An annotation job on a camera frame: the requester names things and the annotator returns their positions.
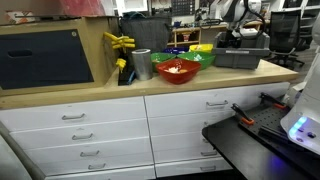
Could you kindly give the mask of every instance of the green bowl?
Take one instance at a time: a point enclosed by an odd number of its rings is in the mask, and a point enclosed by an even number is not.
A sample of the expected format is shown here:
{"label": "green bowl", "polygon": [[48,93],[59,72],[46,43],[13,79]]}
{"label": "green bowl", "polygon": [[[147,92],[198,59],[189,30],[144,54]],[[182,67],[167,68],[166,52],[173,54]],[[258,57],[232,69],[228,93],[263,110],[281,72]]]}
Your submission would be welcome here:
{"label": "green bowl", "polygon": [[186,59],[190,61],[197,61],[201,64],[200,70],[204,70],[210,65],[212,65],[216,56],[206,52],[187,52],[187,53],[179,54],[178,58]]}
{"label": "green bowl", "polygon": [[164,61],[174,59],[176,58],[175,54],[170,54],[170,53],[152,53],[151,54],[151,61],[152,61],[152,68],[153,72],[158,72],[156,69],[156,65],[159,63],[162,63]]}

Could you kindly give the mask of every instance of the gray bin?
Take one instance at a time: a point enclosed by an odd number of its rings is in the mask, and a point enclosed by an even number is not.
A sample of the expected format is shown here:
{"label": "gray bin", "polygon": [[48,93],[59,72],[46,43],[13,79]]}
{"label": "gray bin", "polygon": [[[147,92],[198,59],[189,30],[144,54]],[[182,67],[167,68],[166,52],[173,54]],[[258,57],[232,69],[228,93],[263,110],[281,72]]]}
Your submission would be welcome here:
{"label": "gray bin", "polygon": [[[225,39],[226,33],[220,32],[214,39],[214,45]],[[240,48],[219,48],[212,50],[216,55],[214,65],[242,69],[256,69],[260,59],[269,55],[270,37],[263,33],[256,40],[242,40]]]}

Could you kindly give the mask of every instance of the silver cylinder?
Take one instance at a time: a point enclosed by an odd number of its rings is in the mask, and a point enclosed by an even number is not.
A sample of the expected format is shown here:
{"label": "silver cylinder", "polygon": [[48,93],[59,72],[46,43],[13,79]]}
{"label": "silver cylinder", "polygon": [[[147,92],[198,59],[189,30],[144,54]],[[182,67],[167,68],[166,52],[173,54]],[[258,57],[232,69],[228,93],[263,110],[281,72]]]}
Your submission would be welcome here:
{"label": "silver cylinder", "polygon": [[132,51],[134,70],[136,72],[137,79],[140,81],[152,79],[153,70],[150,53],[150,49],[138,49]]}

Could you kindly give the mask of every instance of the chair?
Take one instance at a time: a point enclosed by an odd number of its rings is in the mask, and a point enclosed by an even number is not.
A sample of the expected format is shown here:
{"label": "chair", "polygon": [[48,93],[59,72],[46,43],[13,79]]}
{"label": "chair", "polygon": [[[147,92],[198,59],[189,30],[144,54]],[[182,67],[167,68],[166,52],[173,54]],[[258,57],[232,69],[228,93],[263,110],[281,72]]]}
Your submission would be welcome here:
{"label": "chair", "polygon": [[290,69],[294,69],[295,63],[304,66],[305,63],[297,60],[298,56],[294,54],[300,40],[300,18],[301,10],[271,12],[269,49],[275,56],[267,59],[269,62]]}

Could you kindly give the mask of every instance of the white drawer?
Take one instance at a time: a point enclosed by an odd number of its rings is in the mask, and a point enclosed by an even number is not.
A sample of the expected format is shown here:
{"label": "white drawer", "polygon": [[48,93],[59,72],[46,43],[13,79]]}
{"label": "white drawer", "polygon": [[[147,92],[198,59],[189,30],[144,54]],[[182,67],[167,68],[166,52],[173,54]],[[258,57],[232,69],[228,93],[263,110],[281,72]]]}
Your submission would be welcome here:
{"label": "white drawer", "polygon": [[154,152],[202,147],[209,144],[200,131],[166,136],[152,136],[151,142]]}
{"label": "white drawer", "polygon": [[148,137],[146,119],[12,132],[10,135],[24,150]]}
{"label": "white drawer", "polygon": [[230,110],[233,103],[251,108],[259,104],[261,92],[280,96],[288,87],[289,83],[274,83],[146,96],[145,100],[149,117],[186,115]]}
{"label": "white drawer", "polygon": [[210,124],[234,115],[233,111],[198,113],[180,116],[149,118],[151,136],[198,132]]}
{"label": "white drawer", "polygon": [[153,165],[152,153],[37,164],[46,176]]}
{"label": "white drawer", "polygon": [[147,180],[156,178],[154,171],[154,166],[144,166],[62,176],[51,176],[47,177],[45,180]]}
{"label": "white drawer", "polygon": [[91,160],[112,156],[151,153],[150,139],[137,138],[83,145],[61,146],[24,151],[36,164]]}
{"label": "white drawer", "polygon": [[222,158],[156,164],[157,177],[194,174],[232,169]]}
{"label": "white drawer", "polygon": [[11,132],[141,118],[146,118],[143,97],[0,111]]}
{"label": "white drawer", "polygon": [[220,157],[219,153],[210,144],[192,148],[155,151],[153,155],[155,163]]}

